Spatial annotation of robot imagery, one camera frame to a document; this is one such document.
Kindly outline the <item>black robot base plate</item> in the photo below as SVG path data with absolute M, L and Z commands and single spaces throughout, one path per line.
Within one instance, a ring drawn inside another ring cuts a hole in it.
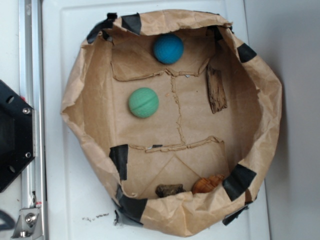
M 3 193 L 35 158 L 33 108 L 0 82 L 0 191 Z

